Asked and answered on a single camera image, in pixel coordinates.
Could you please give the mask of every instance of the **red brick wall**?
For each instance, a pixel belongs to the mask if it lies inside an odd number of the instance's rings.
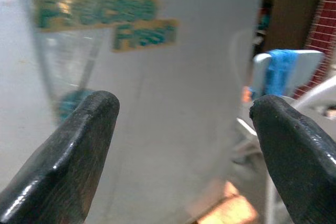
[[[329,70],[335,44],[336,0],[320,0],[305,48],[321,51],[325,57],[309,83],[296,90],[294,98],[299,98],[324,80]]]

